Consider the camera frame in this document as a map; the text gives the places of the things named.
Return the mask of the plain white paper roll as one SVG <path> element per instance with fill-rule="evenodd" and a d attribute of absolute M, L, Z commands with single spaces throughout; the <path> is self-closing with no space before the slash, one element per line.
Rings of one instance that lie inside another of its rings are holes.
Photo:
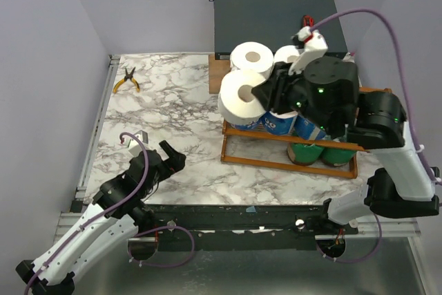
<path fill-rule="evenodd" d="M 266 110 L 251 89 L 266 81 L 253 70 L 232 70 L 222 79 L 218 93 L 218 110 L 230 124 L 247 124 L 261 118 Z"/>

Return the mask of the blue object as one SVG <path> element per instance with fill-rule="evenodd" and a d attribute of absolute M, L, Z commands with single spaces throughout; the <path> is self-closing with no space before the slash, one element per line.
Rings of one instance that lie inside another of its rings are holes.
<path fill-rule="evenodd" d="M 260 123 L 261 119 L 258 118 L 257 120 L 251 121 L 247 124 L 231 124 L 231 127 L 240 131 L 252 131 L 256 129 L 260 125 Z"/>

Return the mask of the blue paper roll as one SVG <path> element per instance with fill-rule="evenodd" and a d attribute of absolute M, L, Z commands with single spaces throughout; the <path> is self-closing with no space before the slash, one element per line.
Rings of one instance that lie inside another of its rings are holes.
<path fill-rule="evenodd" d="M 326 132 L 301 115 L 294 123 L 294 134 L 304 140 L 321 140 L 326 136 Z"/>

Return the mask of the white red-dotted paper roll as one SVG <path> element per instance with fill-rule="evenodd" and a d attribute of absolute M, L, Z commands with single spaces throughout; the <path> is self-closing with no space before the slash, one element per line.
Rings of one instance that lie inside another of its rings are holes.
<path fill-rule="evenodd" d="M 272 72 L 273 60 L 272 51 L 254 41 L 237 45 L 230 54 L 231 70 L 254 70 L 265 78 Z"/>

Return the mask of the orange wooden shelf rack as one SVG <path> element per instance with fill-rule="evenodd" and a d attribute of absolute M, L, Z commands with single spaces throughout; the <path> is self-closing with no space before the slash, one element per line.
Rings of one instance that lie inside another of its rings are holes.
<path fill-rule="evenodd" d="M 354 155 L 349 161 L 349 169 L 347 171 L 338 169 L 327 169 L 324 166 L 316 167 L 309 165 L 299 165 L 299 164 L 287 164 L 282 162 L 277 162 L 275 160 L 275 154 L 270 154 L 270 160 L 260 160 L 256 158 L 243 158 L 234 155 L 229 155 L 227 153 L 227 145 L 229 143 L 229 138 L 233 136 L 247 137 L 257 140 L 259 143 L 266 141 L 284 142 L 288 144 L 306 144 L 309 146 L 322 146 L 329 149 L 342 149 L 354 152 L 364 152 L 368 153 L 368 150 L 354 143 L 349 142 L 336 142 L 333 140 L 304 140 L 301 137 L 294 137 L 292 135 L 272 135 L 264 130 L 264 127 L 260 125 L 254 131 L 241 131 L 233 128 L 230 123 L 226 120 L 222 125 L 222 134 L 224 136 L 222 141 L 222 150 L 220 160 L 226 163 L 244 164 L 249 166 L 266 167 L 272 169 L 280 169 L 284 171 L 294 171 L 300 173 L 308 173 L 315 175 L 326 175 L 329 177 L 336 178 L 348 178 L 355 179 L 358 177 L 358 163 L 357 155 Z"/>

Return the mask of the small green object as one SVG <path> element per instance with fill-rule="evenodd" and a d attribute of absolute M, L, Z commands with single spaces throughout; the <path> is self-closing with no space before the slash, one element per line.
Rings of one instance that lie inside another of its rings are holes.
<path fill-rule="evenodd" d="M 302 166 L 313 164 L 323 151 L 324 147 L 315 144 L 289 143 L 287 145 L 287 155 L 291 162 Z"/>

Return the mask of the green paper roll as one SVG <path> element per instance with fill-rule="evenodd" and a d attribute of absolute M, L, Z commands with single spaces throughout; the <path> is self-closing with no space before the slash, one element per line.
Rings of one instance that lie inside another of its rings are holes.
<path fill-rule="evenodd" d="M 320 160 L 326 165 L 339 167 L 348 164 L 355 154 L 352 150 L 325 148 Z"/>

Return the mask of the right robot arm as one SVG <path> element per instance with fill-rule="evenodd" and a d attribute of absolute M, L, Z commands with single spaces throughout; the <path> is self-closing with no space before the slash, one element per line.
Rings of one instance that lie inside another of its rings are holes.
<path fill-rule="evenodd" d="M 331 138 L 346 137 L 381 163 L 364 187 L 324 202 L 318 227 L 333 234 L 350 220 L 375 213 L 385 218 L 437 216 L 436 173 L 415 147 L 410 118 L 388 91 L 363 93 L 356 64 L 335 57 L 313 60 L 299 74 L 278 62 L 251 92 L 266 111 L 297 111 Z"/>

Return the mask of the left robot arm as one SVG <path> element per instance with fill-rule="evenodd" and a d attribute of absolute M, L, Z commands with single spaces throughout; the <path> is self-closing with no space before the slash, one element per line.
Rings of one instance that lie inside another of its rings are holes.
<path fill-rule="evenodd" d="M 50 249 L 15 268 L 27 292 L 72 294 L 83 274 L 104 254 L 134 235 L 146 236 L 157 226 L 145 197 L 162 181 L 185 167 L 186 157 L 167 141 L 167 158 L 142 149 L 123 173 L 104 182 L 77 222 Z"/>

